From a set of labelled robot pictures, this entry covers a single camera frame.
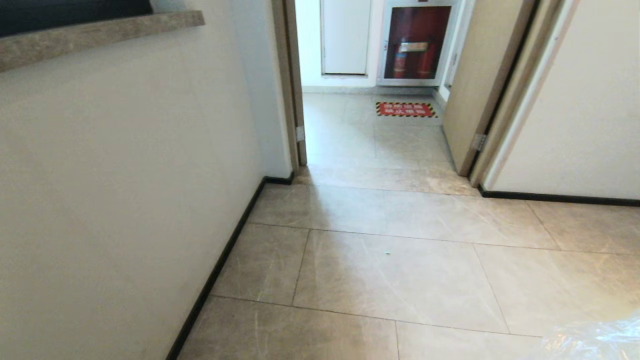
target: tile floor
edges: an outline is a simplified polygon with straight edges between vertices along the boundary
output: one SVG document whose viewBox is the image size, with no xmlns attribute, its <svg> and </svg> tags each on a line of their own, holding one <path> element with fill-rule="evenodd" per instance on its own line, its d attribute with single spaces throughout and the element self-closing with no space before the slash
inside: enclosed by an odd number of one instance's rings
<svg viewBox="0 0 640 360">
<path fill-rule="evenodd" d="M 182 360 L 515 360 L 640 307 L 640 209 L 484 199 L 439 120 L 307 99 L 308 172 L 265 187 Z"/>
</svg>

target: white cabinet door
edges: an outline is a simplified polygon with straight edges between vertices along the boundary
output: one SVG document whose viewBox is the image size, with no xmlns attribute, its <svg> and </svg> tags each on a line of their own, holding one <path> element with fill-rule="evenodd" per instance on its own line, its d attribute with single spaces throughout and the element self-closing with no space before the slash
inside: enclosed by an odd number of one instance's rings
<svg viewBox="0 0 640 360">
<path fill-rule="evenodd" d="M 371 0 L 322 0 L 323 73 L 367 72 Z"/>
</svg>

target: black baseboard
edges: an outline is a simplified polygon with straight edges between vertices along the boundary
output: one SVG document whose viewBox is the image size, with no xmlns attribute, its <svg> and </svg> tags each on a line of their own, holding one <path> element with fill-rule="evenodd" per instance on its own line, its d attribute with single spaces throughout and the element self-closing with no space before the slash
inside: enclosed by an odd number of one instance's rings
<svg viewBox="0 0 640 360">
<path fill-rule="evenodd" d="M 287 178 L 265 176 L 264 180 L 269 184 L 291 185 L 293 184 L 293 177 L 294 177 L 294 174 L 293 172 L 291 172 L 291 175 L 289 175 L 289 177 Z"/>
<path fill-rule="evenodd" d="M 204 304 L 207 302 L 207 297 L 209 297 L 209 293 L 213 289 L 213 285 L 216 283 L 216 280 L 218 280 L 218 276 L 220 275 L 222 268 L 225 266 L 225 263 L 227 262 L 227 259 L 231 254 L 231 250 L 233 250 L 234 245 L 236 244 L 236 241 L 238 240 L 238 237 L 240 236 L 240 233 L 242 232 L 242 229 L 246 224 L 246 221 L 249 219 L 251 210 L 253 210 L 255 203 L 258 201 L 258 197 L 260 196 L 260 193 L 262 193 L 262 189 L 264 189 L 264 185 L 266 183 L 291 185 L 291 183 L 293 182 L 293 175 L 294 174 L 291 173 L 291 176 L 288 179 L 284 179 L 281 177 L 269 177 L 269 176 L 265 176 L 262 178 L 262 181 L 260 182 L 260 185 L 258 185 L 258 188 L 253 194 L 253 197 L 251 198 L 249 205 L 246 206 L 246 209 L 244 210 L 244 213 L 242 214 L 240 221 L 238 221 L 238 224 L 236 225 L 234 232 L 231 234 L 231 237 L 229 238 L 229 241 L 225 245 L 224 250 L 222 250 L 222 254 L 220 254 L 220 257 L 216 262 L 216 266 L 214 266 L 213 271 L 211 272 L 211 275 L 209 275 L 207 282 L 204 284 L 204 287 L 202 288 L 202 291 L 198 295 L 198 298 L 196 299 L 195 304 L 193 304 L 193 307 L 191 308 L 191 312 L 189 313 L 189 316 L 187 316 L 187 320 L 184 321 L 184 324 L 182 325 L 182 328 L 180 329 L 180 332 L 178 333 L 177 338 L 173 342 L 173 346 L 171 347 L 171 350 L 169 350 L 169 354 L 166 356 L 166 360 L 178 359 L 178 356 L 180 355 L 180 351 L 182 351 L 182 347 L 184 346 L 184 343 L 187 341 L 187 338 L 189 337 L 189 333 L 191 332 L 191 329 L 193 328 L 196 320 L 198 319 L 198 315 L 200 314 L 202 308 L 204 307 Z"/>
<path fill-rule="evenodd" d="M 544 194 L 544 193 L 492 192 L 492 191 L 485 190 L 481 185 L 478 186 L 478 190 L 480 191 L 480 194 L 483 197 L 491 197 L 495 199 L 574 202 L 577 204 L 596 204 L 596 205 L 640 206 L 640 200 L 634 200 L 634 199 L 615 199 L 610 197 L 590 197 L 590 196 L 573 196 L 573 195 L 552 195 L 552 194 Z"/>
</svg>

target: plastic wrap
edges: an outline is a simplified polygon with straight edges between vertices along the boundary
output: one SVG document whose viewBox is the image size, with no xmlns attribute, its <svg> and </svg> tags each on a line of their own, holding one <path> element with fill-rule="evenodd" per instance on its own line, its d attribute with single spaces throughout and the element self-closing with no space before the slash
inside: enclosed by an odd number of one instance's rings
<svg viewBox="0 0 640 360">
<path fill-rule="evenodd" d="M 640 360 L 640 312 L 615 322 L 556 327 L 524 360 Z"/>
</svg>

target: stone ledge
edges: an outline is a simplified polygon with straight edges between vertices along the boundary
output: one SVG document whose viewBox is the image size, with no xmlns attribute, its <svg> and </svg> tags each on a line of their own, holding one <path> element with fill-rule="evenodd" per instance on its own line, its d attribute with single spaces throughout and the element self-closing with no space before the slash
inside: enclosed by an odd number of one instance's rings
<svg viewBox="0 0 640 360">
<path fill-rule="evenodd" d="M 92 47 L 204 25 L 201 11 L 157 13 L 0 38 L 0 72 Z"/>
</svg>

